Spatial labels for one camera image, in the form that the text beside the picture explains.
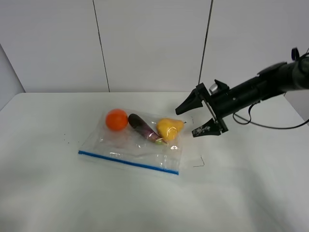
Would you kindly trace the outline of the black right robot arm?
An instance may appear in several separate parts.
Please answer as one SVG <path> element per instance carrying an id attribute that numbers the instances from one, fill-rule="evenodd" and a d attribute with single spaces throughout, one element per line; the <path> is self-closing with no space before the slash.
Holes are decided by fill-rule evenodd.
<path id="1" fill-rule="evenodd" d="M 256 77 L 234 88 L 230 88 L 219 80 L 215 80 L 210 89 L 201 83 L 191 91 L 175 112 L 181 115 L 206 104 L 212 114 L 212 119 L 194 129 L 192 135 L 194 137 L 219 136 L 228 131 L 224 117 L 285 92 L 308 88 L 309 57 L 305 54 L 295 58 L 292 63 L 281 62 L 267 67 Z"/>

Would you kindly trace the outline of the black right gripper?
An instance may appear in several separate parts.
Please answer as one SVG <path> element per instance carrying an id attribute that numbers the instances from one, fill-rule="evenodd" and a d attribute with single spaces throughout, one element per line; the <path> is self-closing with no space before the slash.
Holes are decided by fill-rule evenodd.
<path id="1" fill-rule="evenodd" d="M 210 111 L 212 118 L 204 125 L 194 129 L 192 131 L 193 137 L 214 135 L 219 136 L 221 133 L 228 131 L 228 128 L 223 120 L 223 114 L 219 110 L 219 101 L 216 100 L 221 94 L 227 93 L 229 86 L 221 81 L 214 80 L 218 85 L 218 92 L 215 94 L 210 93 L 203 83 L 196 86 L 189 96 L 181 103 L 176 109 L 176 115 L 181 115 L 190 110 L 203 107 L 202 102 L 205 102 L 208 110 Z"/>

